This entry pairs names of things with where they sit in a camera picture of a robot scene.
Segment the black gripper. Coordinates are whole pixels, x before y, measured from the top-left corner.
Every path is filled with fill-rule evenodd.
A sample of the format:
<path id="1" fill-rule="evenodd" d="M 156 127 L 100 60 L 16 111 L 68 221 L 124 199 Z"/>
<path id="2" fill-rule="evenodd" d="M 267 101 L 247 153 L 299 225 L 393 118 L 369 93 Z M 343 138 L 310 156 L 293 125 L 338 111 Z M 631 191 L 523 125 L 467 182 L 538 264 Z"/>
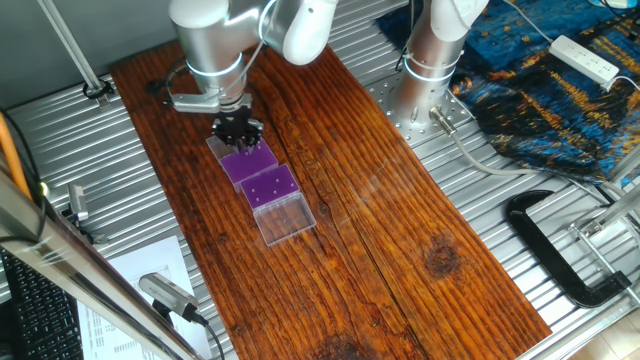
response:
<path id="1" fill-rule="evenodd" d="M 221 114 L 212 124 L 212 133 L 223 143 L 244 150 L 253 149 L 262 140 L 264 124 L 249 115 Z"/>

